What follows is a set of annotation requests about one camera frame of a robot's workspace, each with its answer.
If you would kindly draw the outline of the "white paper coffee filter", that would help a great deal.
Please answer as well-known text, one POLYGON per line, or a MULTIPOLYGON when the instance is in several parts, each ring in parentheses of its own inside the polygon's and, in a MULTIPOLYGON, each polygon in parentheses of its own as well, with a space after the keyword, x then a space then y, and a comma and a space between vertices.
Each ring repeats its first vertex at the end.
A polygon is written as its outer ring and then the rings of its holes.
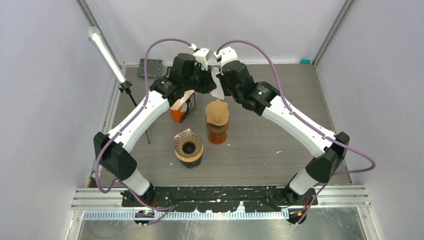
POLYGON ((220 73, 219 69, 216 67, 211 68, 211 78, 214 82, 214 84, 216 85, 216 88, 211 90, 209 93, 220 100, 224 100, 225 99, 225 94, 221 85, 221 82, 218 78, 218 74, 220 73))

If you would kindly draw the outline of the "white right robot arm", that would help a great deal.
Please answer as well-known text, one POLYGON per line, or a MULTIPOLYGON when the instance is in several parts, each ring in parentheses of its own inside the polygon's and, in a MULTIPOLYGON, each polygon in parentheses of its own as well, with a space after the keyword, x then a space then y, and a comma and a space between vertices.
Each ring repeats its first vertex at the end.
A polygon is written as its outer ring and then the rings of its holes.
POLYGON ((287 100, 282 100, 280 91, 272 84, 254 81, 247 66, 239 60, 213 68, 211 74, 225 96, 233 97, 244 109, 283 128, 313 156, 285 187, 288 203, 299 205, 310 188, 330 181, 346 156, 346 149, 333 141, 348 145, 350 137, 346 133, 336 134, 298 112, 287 100))

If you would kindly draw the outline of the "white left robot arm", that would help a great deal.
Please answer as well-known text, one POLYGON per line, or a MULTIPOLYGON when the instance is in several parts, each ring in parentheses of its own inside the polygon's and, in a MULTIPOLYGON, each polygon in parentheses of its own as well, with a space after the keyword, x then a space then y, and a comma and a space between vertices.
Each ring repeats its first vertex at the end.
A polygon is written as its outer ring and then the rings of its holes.
POLYGON ((186 91, 208 94, 216 88, 212 68, 207 63, 192 54, 178 54, 168 75, 148 86, 144 99, 120 124, 107 134, 98 132, 94 136, 95 178, 99 178, 99 166, 102 166, 135 193, 136 203, 148 207, 154 199, 152 185, 139 172, 137 161, 130 154, 135 143, 186 91))

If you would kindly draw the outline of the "grey ribbed dripper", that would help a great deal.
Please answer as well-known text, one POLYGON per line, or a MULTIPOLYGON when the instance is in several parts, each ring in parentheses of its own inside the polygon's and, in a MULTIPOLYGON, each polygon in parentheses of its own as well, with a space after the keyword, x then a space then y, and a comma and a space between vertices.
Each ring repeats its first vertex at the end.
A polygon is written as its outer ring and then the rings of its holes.
POLYGON ((180 135, 174 143, 176 155, 185 159, 195 158, 201 154, 203 142, 201 138, 193 132, 180 135))

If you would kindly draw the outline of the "coffee paper filter box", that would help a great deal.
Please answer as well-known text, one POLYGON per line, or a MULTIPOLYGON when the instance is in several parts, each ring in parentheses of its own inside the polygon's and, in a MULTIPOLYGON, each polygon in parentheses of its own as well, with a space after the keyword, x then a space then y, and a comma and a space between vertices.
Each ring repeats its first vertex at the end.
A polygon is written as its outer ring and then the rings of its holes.
POLYGON ((185 118, 196 107, 196 97, 194 90, 188 90, 184 93, 183 97, 178 99, 169 109, 171 118, 177 122, 182 123, 185 118))

